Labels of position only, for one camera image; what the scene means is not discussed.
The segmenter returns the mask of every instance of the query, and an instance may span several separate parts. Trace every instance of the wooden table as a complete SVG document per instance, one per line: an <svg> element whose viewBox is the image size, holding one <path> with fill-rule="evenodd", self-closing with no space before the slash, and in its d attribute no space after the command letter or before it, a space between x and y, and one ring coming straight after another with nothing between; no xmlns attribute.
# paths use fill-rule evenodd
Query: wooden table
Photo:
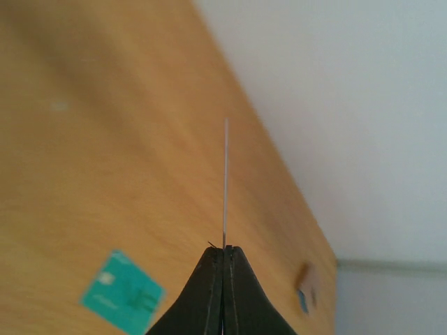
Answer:
<svg viewBox="0 0 447 335"><path fill-rule="evenodd" d="M227 241L300 335L333 334L335 257L189 2L3 0L0 40L2 334L121 334L78 303L114 248L166 289L158 318L221 243L225 117Z"/></svg>

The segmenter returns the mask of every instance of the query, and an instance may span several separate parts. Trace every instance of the white logo on teal card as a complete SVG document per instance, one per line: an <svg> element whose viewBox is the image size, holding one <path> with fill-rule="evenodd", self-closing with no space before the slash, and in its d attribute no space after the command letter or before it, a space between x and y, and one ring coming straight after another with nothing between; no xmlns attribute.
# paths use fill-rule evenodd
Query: white logo on teal card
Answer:
<svg viewBox="0 0 447 335"><path fill-rule="evenodd" d="M81 303L130 335L142 335L163 288L121 251L113 251Z"/></svg>

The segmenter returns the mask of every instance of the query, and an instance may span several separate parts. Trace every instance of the white wall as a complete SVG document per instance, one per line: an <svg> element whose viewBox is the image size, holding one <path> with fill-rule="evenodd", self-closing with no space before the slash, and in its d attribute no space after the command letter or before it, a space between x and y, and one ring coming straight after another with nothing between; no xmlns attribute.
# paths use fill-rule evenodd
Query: white wall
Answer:
<svg viewBox="0 0 447 335"><path fill-rule="evenodd" d="M447 276L340 271L337 335L447 334Z"/></svg>
<svg viewBox="0 0 447 335"><path fill-rule="evenodd" d="M337 256L447 261L447 1L195 2Z"/></svg>

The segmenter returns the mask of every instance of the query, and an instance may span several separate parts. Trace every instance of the metal rod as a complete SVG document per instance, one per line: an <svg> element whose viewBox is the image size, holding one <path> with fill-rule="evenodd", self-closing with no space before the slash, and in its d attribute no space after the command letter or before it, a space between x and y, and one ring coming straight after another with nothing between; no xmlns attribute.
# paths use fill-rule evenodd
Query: metal rod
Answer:
<svg viewBox="0 0 447 335"><path fill-rule="evenodd" d="M228 117L225 118L225 179L223 182L223 249L226 247L226 212L228 205Z"/></svg>

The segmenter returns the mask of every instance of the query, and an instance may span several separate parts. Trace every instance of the teal square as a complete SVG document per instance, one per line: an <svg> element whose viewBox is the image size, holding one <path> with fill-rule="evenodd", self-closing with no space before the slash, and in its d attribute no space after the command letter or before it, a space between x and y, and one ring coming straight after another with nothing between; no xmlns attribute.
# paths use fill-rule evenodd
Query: teal square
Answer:
<svg viewBox="0 0 447 335"><path fill-rule="evenodd" d="M142 335L164 291L121 251L113 251L81 304L130 335Z"/></svg>

